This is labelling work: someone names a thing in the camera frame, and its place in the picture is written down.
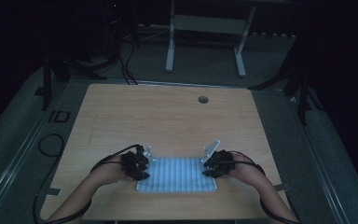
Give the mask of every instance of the wooden table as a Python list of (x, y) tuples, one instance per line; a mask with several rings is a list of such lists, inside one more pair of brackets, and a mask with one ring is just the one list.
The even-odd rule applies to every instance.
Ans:
[[(199, 102), (200, 96), (209, 99)], [(133, 144), (151, 146), (154, 157), (202, 157), (216, 139), (217, 150), (238, 150), (281, 180), (250, 91), (245, 89), (89, 86), (41, 211), (48, 218), (101, 158)], [(103, 186), (84, 216), (96, 220), (241, 219), (266, 215), (257, 192), (232, 177), (216, 179), (207, 193), (141, 193), (136, 182)], [(286, 201), (284, 192), (281, 196)]]

